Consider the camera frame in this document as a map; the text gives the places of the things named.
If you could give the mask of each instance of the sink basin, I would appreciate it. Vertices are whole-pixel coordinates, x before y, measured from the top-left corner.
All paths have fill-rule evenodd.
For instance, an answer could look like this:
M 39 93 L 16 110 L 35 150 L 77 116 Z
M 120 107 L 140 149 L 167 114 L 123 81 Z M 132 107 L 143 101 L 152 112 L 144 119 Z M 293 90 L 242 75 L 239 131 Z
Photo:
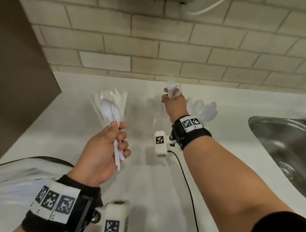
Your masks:
M 306 197 L 306 121 L 251 117 L 248 124 L 287 179 Z

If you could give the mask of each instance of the white cable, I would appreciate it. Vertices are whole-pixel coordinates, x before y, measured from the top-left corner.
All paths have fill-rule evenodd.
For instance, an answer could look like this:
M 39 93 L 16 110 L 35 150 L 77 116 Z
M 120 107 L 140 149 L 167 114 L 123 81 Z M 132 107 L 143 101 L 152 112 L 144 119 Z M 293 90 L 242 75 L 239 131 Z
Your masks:
M 190 12 L 190 11 L 186 11 L 186 5 L 185 4 L 181 4 L 181 8 L 184 9 L 184 12 L 186 15 L 199 15 L 199 14 L 203 14 L 205 12 L 208 12 L 209 10 L 215 8 L 216 6 L 220 5 L 222 2 L 224 2 L 225 0 L 220 0 L 218 2 L 216 2 L 215 4 L 212 4 L 211 6 L 203 9 L 203 10 L 200 10 L 200 11 L 196 11 L 196 12 Z

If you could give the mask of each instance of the brick wall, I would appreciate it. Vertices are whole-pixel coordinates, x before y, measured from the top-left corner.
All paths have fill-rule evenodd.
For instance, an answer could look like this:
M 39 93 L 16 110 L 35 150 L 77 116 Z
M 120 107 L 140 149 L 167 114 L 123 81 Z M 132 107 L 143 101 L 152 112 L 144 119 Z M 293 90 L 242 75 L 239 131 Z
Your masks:
M 306 94 L 305 0 L 21 3 L 54 71 Z

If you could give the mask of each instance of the wire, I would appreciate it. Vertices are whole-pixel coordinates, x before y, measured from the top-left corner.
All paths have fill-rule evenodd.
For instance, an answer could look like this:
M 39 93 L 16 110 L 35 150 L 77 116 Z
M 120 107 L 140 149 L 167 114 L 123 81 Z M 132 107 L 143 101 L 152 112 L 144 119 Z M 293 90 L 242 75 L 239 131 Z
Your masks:
M 196 211 L 195 211 L 195 209 L 194 209 L 194 204 L 193 204 L 193 198 L 192 198 L 192 194 L 191 194 L 191 191 L 190 191 L 190 188 L 189 188 L 187 179 L 186 179 L 186 177 L 185 177 L 185 173 L 184 173 L 184 171 L 183 171 L 183 167 L 182 167 L 181 162 L 180 162 L 179 158 L 177 157 L 177 155 L 176 155 L 173 151 L 168 151 L 168 152 L 173 153 L 173 154 L 175 155 L 175 157 L 177 158 L 178 163 L 180 164 L 180 167 L 181 167 L 181 170 L 182 170 L 182 173 L 183 173 L 183 176 L 184 176 L 184 179 L 185 179 L 187 188 L 188 188 L 188 190 L 189 190 L 190 198 L 191 198 L 191 203 L 192 203 L 192 208 L 193 208 L 194 220 L 195 220 L 195 222 L 196 222 L 196 230 L 197 230 L 197 232 L 199 232 L 198 222 L 197 222 L 197 220 L 196 220 Z
M 224 2 L 224 1 L 225 1 L 225 0 L 220 0 L 220 1 L 218 1 L 218 2 L 216 2 L 216 3 L 214 3 L 214 4 L 212 4 L 211 6 L 205 8 L 205 9 L 203 9 L 203 10 L 199 10 L 199 11 L 196 11 L 196 12 L 187 11 L 187 10 L 186 10 L 186 6 L 185 6 L 185 3 L 181 3 L 181 8 L 185 11 L 185 14 L 186 14 L 186 15 L 193 15 L 193 16 L 195 16 L 195 15 L 199 15 L 199 14 L 203 14 L 203 13 L 205 13 L 205 12 L 208 12 L 209 10 L 215 8 L 216 6 L 220 5 L 220 4 L 221 4 L 222 2 Z

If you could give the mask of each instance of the black sleeve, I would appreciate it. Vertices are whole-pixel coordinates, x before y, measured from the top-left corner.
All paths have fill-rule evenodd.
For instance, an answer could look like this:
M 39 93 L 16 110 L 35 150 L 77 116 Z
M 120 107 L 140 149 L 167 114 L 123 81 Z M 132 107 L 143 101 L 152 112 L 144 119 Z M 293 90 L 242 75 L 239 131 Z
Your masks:
M 263 231 L 305 232 L 306 218 L 292 212 L 272 213 L 263 217 L 252 229 L 252 232 Z

